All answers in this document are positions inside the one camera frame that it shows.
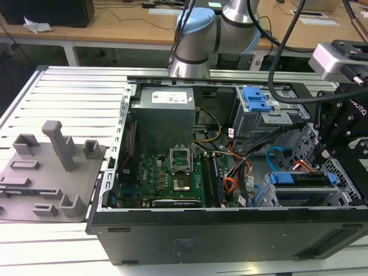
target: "motherboard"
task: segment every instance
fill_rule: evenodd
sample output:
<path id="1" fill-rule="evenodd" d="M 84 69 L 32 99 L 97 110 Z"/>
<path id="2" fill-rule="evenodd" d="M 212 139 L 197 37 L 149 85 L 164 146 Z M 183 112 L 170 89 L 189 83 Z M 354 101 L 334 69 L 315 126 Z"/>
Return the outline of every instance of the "motherboard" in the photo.
<path id="1" fill-rule="evenodd" d="M 218 181 L 214 180 L 216 187 L 223 191 L 223 176 L 228 171 L 225 155 L 217 155 L 216 170 Z M 205 208 L 206 186 L 208 172 L 202 171 L 203 155 L 190 155 L 189 164 L 185 155 L 174 155 L 171 164 L 185 166 L 190 165 L 191 172 L 172 172 L 170 154 L 141 154 L 138 161 L 136 181 L 134 185 L 121 183 L 117 199 L 124 206 L 132 208 L 174 207 L 174 204 L 193 204 L 192 207 Z M 232 201 L 226 202 L 226 206 L 234 205 Z"/>

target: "white paper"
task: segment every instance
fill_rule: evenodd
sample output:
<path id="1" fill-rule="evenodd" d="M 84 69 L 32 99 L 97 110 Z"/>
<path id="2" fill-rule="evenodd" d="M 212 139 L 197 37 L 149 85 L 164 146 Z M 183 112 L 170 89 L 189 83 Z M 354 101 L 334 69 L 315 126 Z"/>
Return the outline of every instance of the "white paper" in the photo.
<path id="1" fill-rule="evenodd" d="M 325 26 L 340 26 L 334 20 L 322 20 L 322 19 L 310 19 L 310 18 L 299 18 L 304 24 L 310 25 L 325 25 Z"/>
<path id="2" fill-rule="evenodd" d="M 245 205 L 246 205 L 246 200 L 244 199 L 244 197 L 239 196 L 239 198 L 237 199 L 237 201 L 245 207 Z"/>
<path id="3" fill-rule="evenodd" d="M 52 30 L 49 23 L 36 23 L 28 20 L 26 17 L 24 17 L 24 22 L 25 23 L 23 24 L 23 27 L 31 31 L 32 33 L 49 32 L 50 30 Z"/>
<path id="4" fill-rule="evenodd" d="M 186 92 L 155 91 L 152 93 L 153 104 L 187 104 Z"/>
<path id="5" fill-rule="evenodd" d="M 149 14 L 160 14 L 166 16 L 177 16 L 182 13 L 182 10 L 174 10 L 174 9 L 149 9 Z"/>
<path id="6" fill-rule="evenodd" d="M 254 188 L 254 177 L 251 176 L 248 177 L 247 186 Z"/>
<path id="7" fill-rule="evenodd" d="M 233 128 L 229 128 L 229 137 L 234 138 L 234 129 Z"/>
<path id="8" fill-rule="evenodd" d="M 210 7 L 222 7 L 220 3 L 215 3 L 215 2 L 208 2 L 208 5 Z"/>

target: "white label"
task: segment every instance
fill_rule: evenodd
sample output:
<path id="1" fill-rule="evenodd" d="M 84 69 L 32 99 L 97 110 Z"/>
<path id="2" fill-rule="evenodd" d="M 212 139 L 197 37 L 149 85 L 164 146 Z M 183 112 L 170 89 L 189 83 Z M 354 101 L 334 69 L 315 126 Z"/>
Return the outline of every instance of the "white label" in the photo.
<path id="1" fill-rule="evenodd" d="M 5 191 L 6 194 L 22 194 L 21 191 Z"/>
<path id="2" fill-rule="evenodd" d="M 152 93 L 153 104 L 187 104 L 186 92 L 155 91 Z"/>
<path id="3" fill-rule="evenodd" d="M 248 183 L 247 183 L 247 185 L 249 187 L 254 188 L 254 177 L 251 177 L 251 176 L 248 177 Z"/>
<path id="4" fill-rule="evenodd" d="M 310 24 L 310 25 L 340 26 L 334 20 L 300 18 L 300 21 L 303 22 L 304 24 Z"/>
<path id="5" fill-rule="evenodd" d="M 237 201 L 240 203 L 240 204 L 242 204 L 243 206 L 245 206 L 246 205 L 246 200 L 244 199 L 244 197 L 242 197 L 242 196 L 239 196 L 239 198 L 237 199 Z"/>
<path id="6" fill-rule="evenodd" d="M 278 106 L 278 101 L 272 101 L 272 100 L 269 100 L 268 101 L 269 105 L 275 105 L 275 106 Z"/>
<path id="7" fill-rule="evenodd" d="M 215 3 L 215 2 L 208 2 L 208 5 L 210 7 L 222 7 L 220 3 Z"/>
<path id="8" fill-rule="evenodd" d="M 229 128 L 229 137 L 234 138 L 234 129 L 233 128 Z"/>

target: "wooden desk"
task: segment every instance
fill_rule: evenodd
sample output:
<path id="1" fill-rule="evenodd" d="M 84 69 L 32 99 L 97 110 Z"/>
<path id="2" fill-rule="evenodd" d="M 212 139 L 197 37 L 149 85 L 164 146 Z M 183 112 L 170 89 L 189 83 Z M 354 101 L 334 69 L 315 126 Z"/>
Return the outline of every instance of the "wooden desk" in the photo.
<path id="1" fill-rule="evenodd" d="M 107 3 L 117 4 L 112 0 L 108 0 Z M 135 7 L 124 6 L 124 8 L 116 6 L 106 8 L 105 0 L 95 0 L 95 4 L 99 5 L 95 6 L 95 16 L 87 28 L 53 26 L 51 32 L 34 34 L 21 25 L 8 25 L 3 19 L 1 22 L 18 43 L 64 47 L 71 66 L 79 65 L 75 47 L 170 49 L 174 39 L 176 16 L 149 14 L 148 9 L 134 4 L 130 5 Z M 295 9 L 292 0 L 286 0 L 284 4 L 279 4 L 276 0 L 261 0 L 258 11 L 260 16 L 268 16 L 271 19 L 273 36 L 281 41 L 293 18 L 290 10 Z M 360 9 L 357 7 L 353 9 L 356 16 L 361 17 Z M 307 25 L 299 20 L 287 43 L 288 46 L 313 49 L 322 41 L 331 42 L 334 39 L 361 41 L 342 4 L 334 12 L 325 14 L 340 26 Z M 143 20 L 131 19 L 143 19 L 166 29 L 158 28 Z M 368 28 L 368 18 L 361 21 Z M 266 19 L 262 19 L 261 24 L 265 29 L 269 29 Z M 0 29 L 0 42 L 12 42 L 2 29 Z M 259 70 L 264 56 L 270 49 L 271 42 L 260 39 L 254 51 L 251 70 Z M 284 51 L 283 55 L 311 56 L 310 53 L 289 51 Z"/>
<path id="2" fill-rule="evenodd" d="M 104 3 L 104 1 L 95 0 L 95 3 Z M 85 29 L 69 28 L 66 39 L 172 45 L 177 17 L 149 14 L 148 11 L 141 6 L 107 9 L 104 5 L 99 5 L 88 27 Z M 165 29 L 143 20 L 131 19 L 144 19 Z"/>
<path id="3" fill-rule="evenodd" d="M 361 9 L 353 6 L 355 15 L 361 18 Z M 260 16 L 268 16 L 272 23 L 272 34 L 280 42 L 286 33 L 292 19 L 291 10 L 296 10 L 292 4 L 292 0 L 286 0 L 284 4 L 278 3 L 276 0 L 261 0 L 258 7 Z M 292 34 L 287 41 L 287 45 L 295 48 L 314 49 L 320 42 L 332 42 L 335 39 L 362 41 L 359 34 L 350 23 L 349 16 L 343 8 L 343 4 L 333 12 L 323 12 L 329 19 L 334 20 L 340 26 L 322 26 L 308 25 L 298 20 Z M 269 30 L 269 23 L 266 18 L 261 19 L 264 29 Z M 361 18 L 362 24 L 368 28 L 368 18 Z M 258 42 L 257 49 L 270 49 L 271 42 L 267 39 L 261 39 Z"/>

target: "gray plastic tray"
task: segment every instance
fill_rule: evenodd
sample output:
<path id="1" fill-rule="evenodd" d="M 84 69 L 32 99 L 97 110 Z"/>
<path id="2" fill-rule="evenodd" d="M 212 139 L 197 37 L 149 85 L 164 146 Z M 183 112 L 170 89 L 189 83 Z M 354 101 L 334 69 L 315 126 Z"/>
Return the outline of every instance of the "gray plastic tray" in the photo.
<path id="1" fill-rule="evenodd" d="M 0 220 L 85 219 L 106 147 L 95 140 L 74 145 L 71 137 L 61 135 L 60 122 L 47 124 L 56 126 L 54 136 L 44 132 L 53 143 L 19 135 L 13 144 L 17 152 L 0 174 Z M 69 158 L 68 170 L 63 158 Z"/>

